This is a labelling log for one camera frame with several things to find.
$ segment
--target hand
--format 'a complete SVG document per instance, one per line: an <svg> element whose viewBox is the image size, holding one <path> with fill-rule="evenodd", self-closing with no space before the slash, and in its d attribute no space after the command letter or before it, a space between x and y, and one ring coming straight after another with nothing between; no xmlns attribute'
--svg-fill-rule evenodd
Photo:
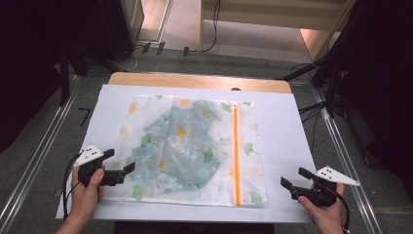
<svg viewBox="0 0 413 234"><path fill-rule="evenodd" d="M337 183L337 193L344 194L344 184ZM310 219L316 224L320 234L342 234L341 211L343 204L339 199L328 208L316 207L308 198L301 196L298 202L303 206Z"/></svg>
<svg viewBox="0 0 413 234"><path fill-rule="evenodd" d="M57 233L80 233L93 218L97 202L103 197L103 188L99 187L99 184L103 179L104 170L98 169L94 172L88 187L79 183L78 172L79 167L73 167L72 188L76 187L72 190L72 209Z"/></svg>

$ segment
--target person's left hand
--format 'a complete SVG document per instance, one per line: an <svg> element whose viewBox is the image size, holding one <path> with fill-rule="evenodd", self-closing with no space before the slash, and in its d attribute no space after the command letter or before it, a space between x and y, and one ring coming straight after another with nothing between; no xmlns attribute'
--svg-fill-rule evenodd
<svg viewBox="0 0 413 234"><path fill-rule="evenodd" d="M103 188L99 187L104 175L103 169L98 169L91 177L88 187L79 183L79 167L72 169L72 208L69 216L57 233L80 233L93 218L97 202L103 197Z"/></svg>

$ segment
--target gray floor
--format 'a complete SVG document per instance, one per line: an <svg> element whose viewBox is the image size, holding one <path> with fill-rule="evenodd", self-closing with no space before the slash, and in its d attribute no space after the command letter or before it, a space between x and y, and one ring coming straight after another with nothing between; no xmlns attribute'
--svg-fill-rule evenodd
<svg viewBox="0 0 413 234"><path fill-rule="evenodd" d="M291 72L297 63L260 58L227 57L216 54L191 54L184 57L179 52L165 52L156 56L155 50L145 55L137 54L137 66L133 71L172 72L190 74L211 74L226 76L242 76L260 79L283 77ZM133 66L134 61L122 63ZM82 78L73 105L59 130L46 160L36 176L9 233L53 233L61 225L56 220L56 209L59 198L54 195L61 188L64 167L76 152L79 151L87 126L79 127L85 113L78 107L94 108L98 92L102 84L107 83L110 73L98 65L91 65L89 77ZM292 82L292 92L298 107L316 103L313 88L306 85L309 76L300 77L301 82ZM31 155L34 153L41 137L47 130L57 111L59 92L51 97L39 113L30 121L16 142L0 154L0 208L3 209L7 197L16 186L25 170ZM309 145L313 140L315 119L304 125ZM384 233L410 233L410 222L413 220L412 202L408 199L400 180L388 171L373 171L363 162L362 152L351 126L343 119L335 119L342 138L357 168L360 181L366 189L371 204L377 212ZM336 149L322 118L315 128L314 160L318 168L329 165L338 171L342 166ZM354 196L349 188L346 192L352 211L351 230L353 233L366 233ZM316 233L314 225L282 224L275 225L276 233ZM94 221L85 233L112 233L113 222Z"/></svg>

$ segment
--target white tracking marker plate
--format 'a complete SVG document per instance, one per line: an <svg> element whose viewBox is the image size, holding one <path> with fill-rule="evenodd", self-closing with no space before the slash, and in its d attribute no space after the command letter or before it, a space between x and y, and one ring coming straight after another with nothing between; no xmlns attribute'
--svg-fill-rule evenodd
<svg viewBox="0 0 413 234"><path fill-rule="evenodd" d="M349 184L349 185L360 186L360 183L358 181L346 175L343 175L328 166L318 170L315 173L315 176L321 177L331 182L339 182L339 183L344 183L344 184Z"/></svg>
<svg viewBox="0 0 413 234"><path fill-rule="evenodd" d="M82 154L76 160L74 166L75 167L82 166L96 158L100 158L101 156L103 156L103 152L100 151L100 149L98 149L96 146L91 144L82 152Z"/></svg>

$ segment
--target white sheet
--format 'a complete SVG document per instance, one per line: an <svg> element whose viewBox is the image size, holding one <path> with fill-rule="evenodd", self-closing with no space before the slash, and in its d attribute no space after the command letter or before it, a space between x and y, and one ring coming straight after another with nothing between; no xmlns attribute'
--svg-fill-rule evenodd
<svg viewBox="0 0 413 234"><path fill-rule="evenodd" d="M256 102L268 201L259 209L102 201L97 206L94 218L218 222L310 221L306 211L297 201L291 200L289 192L280 185L283 176L294 185L310 187L312 182L300 176L298 168L303 167L311 172L316 170L293 95L104 85L82 148L89 144L94 144L101 150L114 147L133 95L185 95ZM56 217L63 217L61 202Z"/></svg>

